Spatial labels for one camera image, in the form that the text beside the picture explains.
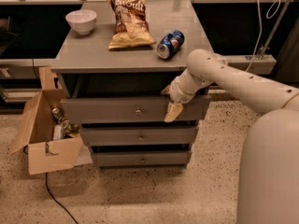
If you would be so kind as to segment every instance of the snack bag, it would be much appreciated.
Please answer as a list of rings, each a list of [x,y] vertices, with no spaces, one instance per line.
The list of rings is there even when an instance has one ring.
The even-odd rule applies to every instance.
[[[109,49],[154,44],[146,21],[145,0],[107,0],[115,12],[116,25]]]

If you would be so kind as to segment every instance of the drawer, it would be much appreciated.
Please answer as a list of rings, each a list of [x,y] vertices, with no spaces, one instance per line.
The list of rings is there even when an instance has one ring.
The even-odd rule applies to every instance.
[[[199,95],[184,106],[177,120],[204,119],[209,95]],[[118,123],[163,121],[169,97],[63,99],[64,112],[73,123]]]
[[[152,153],[97,153],[92,154],[93,163],[99,167],[180,165],[187,164],[192,153],[152,152]]]
[[[197,133],[197,127],[80,128],[80,134],[86,146],[191,144]]]

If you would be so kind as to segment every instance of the metal pole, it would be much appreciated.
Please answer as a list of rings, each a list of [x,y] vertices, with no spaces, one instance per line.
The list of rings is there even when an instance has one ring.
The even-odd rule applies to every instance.
[[[282,10],[281,10],[281,12],[280,12],[280,14],[279,14],[279,16],[278,16],[278,20],[277,20],[277,22],[275,23],[275,25],[274,25],[274,27],[273,27],[273,29],[272,29],[270,35],[268,36],[268,38],[267,38],[267,40],[266,40],[266,42],[265,42],[265,44],[264,44],[264,46],[263,46],[263,49],[262,49],[261,53],[259,54],[258,59],[262,59],[262,57],[263,57],[263,55],[264,55],[266,49],[268,48],[269,43],[271,42],[271,40],[272,40],[272,38],[273,38],[273,35],[274,35],[274,33],[276,32],[276,30],[277,30],[277,28],[278,28],[278,26],[279,26],[279,24],[280,24],[280,22],[281,22],[281,20],[282,20],[282,18],[283,18],[283,16],[284,16],[284,14],[285,14],[285,12],[286,12],[286,10],[287,10],[287,8],[288,8],[290,2],[291,2],[291,0],[287,0],[286,3],[284,4],[284,7],[282,8]]]

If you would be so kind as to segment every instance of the gray cabinet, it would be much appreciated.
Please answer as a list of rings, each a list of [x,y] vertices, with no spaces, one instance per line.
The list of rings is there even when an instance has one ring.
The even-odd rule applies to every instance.
[[[98,13],[96,29],[86,36],[70,31],[51,69],[67,96],[61,101],[64,112],[79,124],[94,165],[186,165],[210,97],[199,91],[174,122],[165,123],[171,100],[161,91],[182,73],[193,49],[210,49],[192,4],[147,2],[150,33],[157,42],[172,29],[185,33],[186,44],[169,61],[158,57],[156,45],[107,50],[115,24],[111,8],[105,2],[82,8]],[[168,15],[157,16],[162,10]]]

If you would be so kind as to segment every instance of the white bowl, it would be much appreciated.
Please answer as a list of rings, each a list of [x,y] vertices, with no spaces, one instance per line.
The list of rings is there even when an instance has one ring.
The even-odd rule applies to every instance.
[[[96,13],[87,9],[72,11],[65,18],[70,27],[81,35],[89,34],[96,24]]]

